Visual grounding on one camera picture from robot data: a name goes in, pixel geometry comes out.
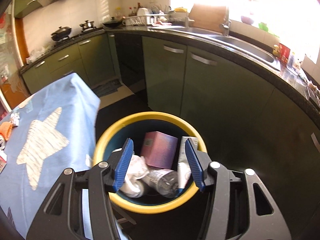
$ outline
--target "stainless steel sink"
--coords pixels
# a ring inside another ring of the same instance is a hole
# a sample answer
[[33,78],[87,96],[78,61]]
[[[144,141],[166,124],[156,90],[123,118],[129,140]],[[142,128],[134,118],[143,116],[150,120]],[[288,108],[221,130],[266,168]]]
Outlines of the stainless steel sink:
[[188,34],[193,34],[197,36],[201,36],[204,38],[208,38],[210,40],[213,40],[215,42],[222,43],[224,45],[229,45],[233,49],[242,51],[252,57],[255,57],[256,59],[266,63],[267,65],[271,66],[272,68],[280,71],[280,66],[277,63],[277,61],[274,59],[274,57],[269,54],[268,52],[249,44],[245,41],[241,41],[237,38],[231,37],[231,36],[223,36],[220,33],[216,33],[209,30],[194,28],[194,27],[181,27],[181,26],[159,26],[159,27],[153,27],[152,29],[155,30],[168,30],[168,31],[175,31],[175,32],[183,32]]
[[228,37],[228,36],[212,36],[212,38],[219,40],[219,41],[223,41],[226,42],[228,44],[232,44],[238,48],[241,48],[243,50],[246,50],[248,52],[251,52],[252,54],[258,56],[259,58],[262,58],[263,60],[273,63],[274,62],[274,58],[272,57],[272,55],[270,55],[269,53],[265,52],[262,49],[259,49],[255,46],[252,46],[251,44],[232,38],[232,37]]

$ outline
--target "trash can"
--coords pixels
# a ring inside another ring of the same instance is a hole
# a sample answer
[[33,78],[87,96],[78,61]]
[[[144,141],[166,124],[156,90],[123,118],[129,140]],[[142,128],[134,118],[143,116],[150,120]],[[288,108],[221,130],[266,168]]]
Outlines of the trash can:
[[[177,149],[173,161],[173,170],[177,170],[180,142],[182,136],[193,136],[199,139],[198,149],[207,152],[199,133],[189,123],[171,114],[161,112],[142,112],[120,119],[111,125],[100,137],[93,156],[93,165],[107,160],[111,152],[121,148],[127,138],[134,143],[134,151],[140,154],[144,136],[147,132],[159,131],[178,138]],[[173,199],[161,195],[145,195],[140,198],[129,198],[121,191],[109,193],[111,201],[118,206],[136,213],[156,214],[179,207],[187,202],[198,191],[190,177],[182,193]]]

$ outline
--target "cutting board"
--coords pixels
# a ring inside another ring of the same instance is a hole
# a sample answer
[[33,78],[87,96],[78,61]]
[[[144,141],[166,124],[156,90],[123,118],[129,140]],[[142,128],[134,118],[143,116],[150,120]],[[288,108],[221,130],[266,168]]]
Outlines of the cutting board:
[[194,27],[212,30],[215,32],[222,33],[222,29],[219,27],[220,24],[225,23],[226,6],[212,6],[204,4],[194,4],[189,18],[194,20]]

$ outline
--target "yellow trash can rim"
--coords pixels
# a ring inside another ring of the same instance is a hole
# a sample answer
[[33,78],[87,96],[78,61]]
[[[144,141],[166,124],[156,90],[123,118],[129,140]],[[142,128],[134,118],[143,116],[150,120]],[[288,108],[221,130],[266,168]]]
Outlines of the yellow trash can rim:
[[[129,124],[143,121],[143,120],[162,120],[167,121],[170,123],[175,124],[176,126],[180,127],[182,130],[184,130],[189,136],[197,137],[199,139],[199,150],[203,152],[207,152],[207,148],[204,144],[203,139],[201,138],[200,134],[194,129],[189,123],[184,121],[183,119],[176,117],[172,114],[166,114],[161,112],[141,112],[137,114],[131,114],[129,116],[126,116],[119,121],[115,122],[113,125],[111,125],[100,137],[94,154],[93,154],[93,165],[96,165],[97,163],[103,161],[103,156],[105,149],[111,140],[111,138],[119,132],[122,128],[126,127]],[[118,206],[135,212],[135,213],[142,213],[142,214],[157,214],[166,212],[172,209],[175,209],[185,202],[187,202],[190,198],[193,197],[193,195],[198,191],[198,187],[194,182],[190,185],[190,187],[179,197],[176,199],[164,203],[161,205],[156,206],[143,206],[138,205],[135,203],[131,203],[119,195],[115,193],[109,193],[110,200],[117,204]]]

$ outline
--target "blue gripper pad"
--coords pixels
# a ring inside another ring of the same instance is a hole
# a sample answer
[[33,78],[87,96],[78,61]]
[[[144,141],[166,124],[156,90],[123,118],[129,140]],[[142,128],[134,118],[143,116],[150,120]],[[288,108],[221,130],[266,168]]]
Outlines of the blue gripper pad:
[[193,181],[195,182],[196,186],[200,189],[200,191],[203,192],[205,188],[203,170],[196,156],[196,149],[194,148],[191,139],[186,140],[185,151],[191,169]]
[[113,189],[117,192],[124,182],[124,177],[127,173],[129,163],[131,161],[131,157],[133,154],[133,141],[131,139],[128,140],[127,144],[122,148],[123,152],[118,162],[118,165],[115,169],[115,179],[112,184]]

